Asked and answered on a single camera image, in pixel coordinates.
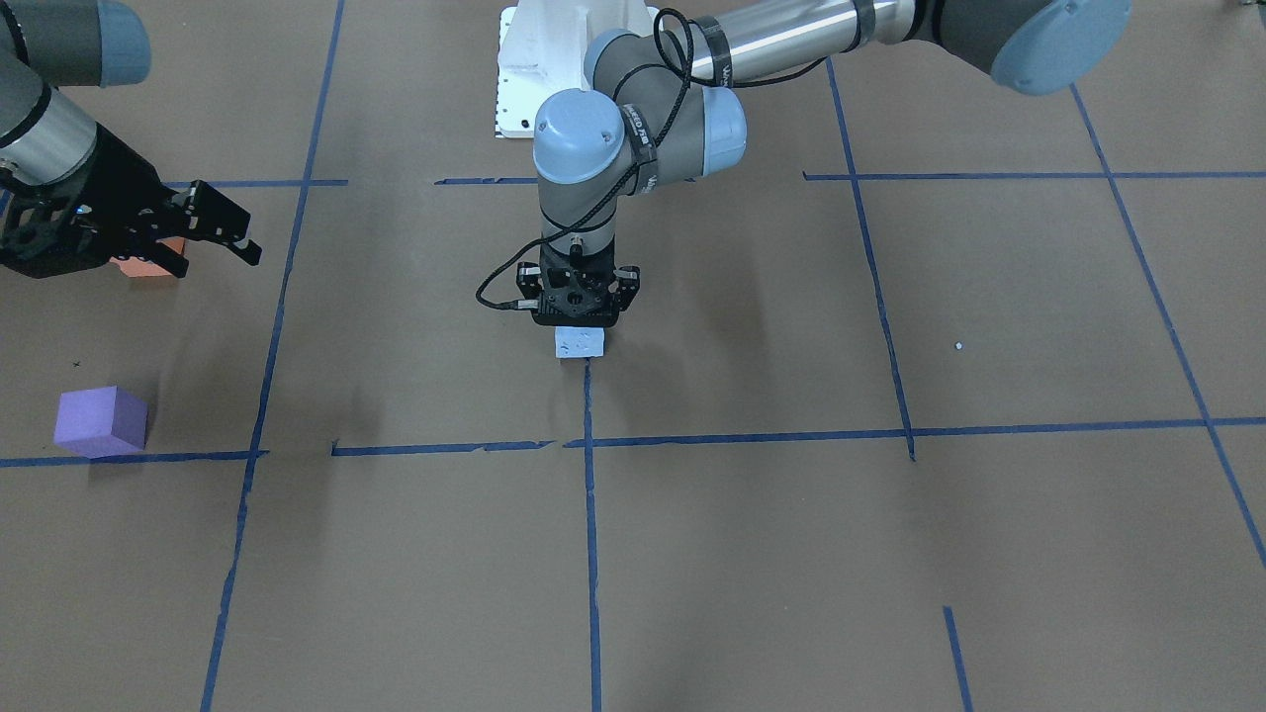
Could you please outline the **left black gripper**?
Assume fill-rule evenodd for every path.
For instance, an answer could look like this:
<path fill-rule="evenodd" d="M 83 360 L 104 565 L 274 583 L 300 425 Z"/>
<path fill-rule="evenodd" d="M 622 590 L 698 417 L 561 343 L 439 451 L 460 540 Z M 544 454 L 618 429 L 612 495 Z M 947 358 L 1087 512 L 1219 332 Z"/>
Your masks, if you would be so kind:
<path fill-rule="evenodd" d="M 637 266 L 609 272 L 520 262 L 517 285 L 522 299 L 517 310 L 529 312 L 542 327 L 614 327 L 639 293 Z"/>

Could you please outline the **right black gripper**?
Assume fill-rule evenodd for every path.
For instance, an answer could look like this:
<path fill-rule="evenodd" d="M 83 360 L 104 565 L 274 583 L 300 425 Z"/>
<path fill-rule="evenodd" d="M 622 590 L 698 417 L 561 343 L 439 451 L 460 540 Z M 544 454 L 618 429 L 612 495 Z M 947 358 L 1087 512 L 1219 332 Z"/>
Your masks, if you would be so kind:
<path fill-rule="evenodd" d="M 3 266 L 33 279 L 99 269 L 139 257 L 185 277 L 189 261 L 161 239 L 205 239 L 257 266 L 249 212 L 208 181 L 175 193 L 125 141 L 97 127 L 87 160 L 67 179 L 41 188 L 3 180 L 13 198 L 3 224 Z"/>

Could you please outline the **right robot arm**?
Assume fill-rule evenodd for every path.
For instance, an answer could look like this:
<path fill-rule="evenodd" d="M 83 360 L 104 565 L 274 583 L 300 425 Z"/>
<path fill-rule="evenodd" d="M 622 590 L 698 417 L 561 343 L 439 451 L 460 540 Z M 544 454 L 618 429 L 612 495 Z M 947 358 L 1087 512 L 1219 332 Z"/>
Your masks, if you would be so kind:
<path fill-rule="evenodd" d="M 152 46 L 135 10 L 122 1 L 5 1 L 1 15 L 5 269 L 44 279 L 135 258 L 182 277 L 187 261 L 168 246 L 176 237 L 260 262 L 249 212 L 203 180 L 168 188 L 63 92 L 148 76 Z"/>

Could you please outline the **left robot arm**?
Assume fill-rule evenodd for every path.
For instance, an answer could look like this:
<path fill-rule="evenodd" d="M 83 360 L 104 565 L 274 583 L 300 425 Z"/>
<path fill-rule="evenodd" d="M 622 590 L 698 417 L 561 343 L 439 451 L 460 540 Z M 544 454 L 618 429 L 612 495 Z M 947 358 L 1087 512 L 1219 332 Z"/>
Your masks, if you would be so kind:
<path fill-rule="evenodd" d="M 910 41 L 939 46 L 1009 90 L 1044 96 L 1112 52 L 1131 1 L 760 1 L 689 18 L 665 8 L 647 35 L 589 41 L 582 85 L 533 122 L 541 234 L 518 251 L 515 302 L 544 327 L 615 326 L 641 288 L 617 262 L 618 199 L 704 179 L 742 161 L 742 89 L 796 80 L 833 54 Z"/>

